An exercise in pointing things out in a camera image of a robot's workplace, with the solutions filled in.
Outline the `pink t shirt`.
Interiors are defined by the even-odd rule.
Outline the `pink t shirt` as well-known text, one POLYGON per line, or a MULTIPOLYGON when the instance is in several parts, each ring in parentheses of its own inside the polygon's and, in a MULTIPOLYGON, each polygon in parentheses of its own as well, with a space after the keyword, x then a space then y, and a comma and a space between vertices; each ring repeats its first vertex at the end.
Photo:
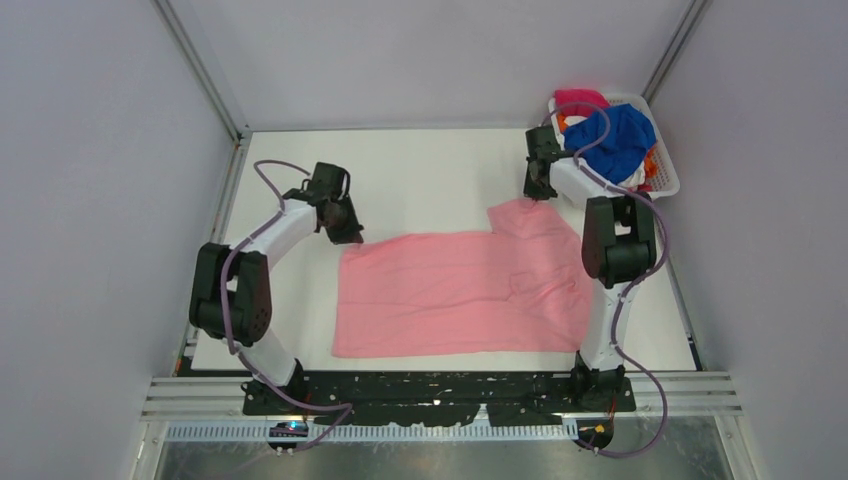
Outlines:
POLYGON ((580 235, 552 206, 527 199, 487 216, 486 231, 408 234, 347 249, 333 354, 575 352, 592 300, 580 235))

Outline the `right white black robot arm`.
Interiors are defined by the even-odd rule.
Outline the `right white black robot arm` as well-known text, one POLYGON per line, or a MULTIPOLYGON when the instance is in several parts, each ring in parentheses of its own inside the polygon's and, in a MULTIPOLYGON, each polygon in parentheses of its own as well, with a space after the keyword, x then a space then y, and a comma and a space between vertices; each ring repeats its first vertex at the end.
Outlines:
POLYGON ((657 262, 654 213, 592 170, 582 155, 564 150, 551 126, 525 133, 523 194, 532 200, 564 196, 582 204, 581 261, 592 280, 589 329, 571 369, 571 397, 596 410, 623 390, 623 339, 638 287, 657 262))

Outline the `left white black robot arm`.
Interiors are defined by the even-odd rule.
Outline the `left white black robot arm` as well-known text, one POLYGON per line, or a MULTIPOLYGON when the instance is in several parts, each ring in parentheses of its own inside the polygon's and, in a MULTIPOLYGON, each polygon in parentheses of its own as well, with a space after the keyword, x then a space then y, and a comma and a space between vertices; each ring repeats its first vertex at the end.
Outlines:
POLYGON ((324 232, 334 245, 360 244, 363 227, 350 197, 345 168, 319 162, 297 187, 281 191, 260 179, 277 202, 271 216, 232 245, 209 242, 197 255, 190 324, 221 340, 254 377, 270 385, 268 400, 280 412, 298 412, 307 398, 295 380, 302 366, 271 332, 270 273, 294 246, 324 232))

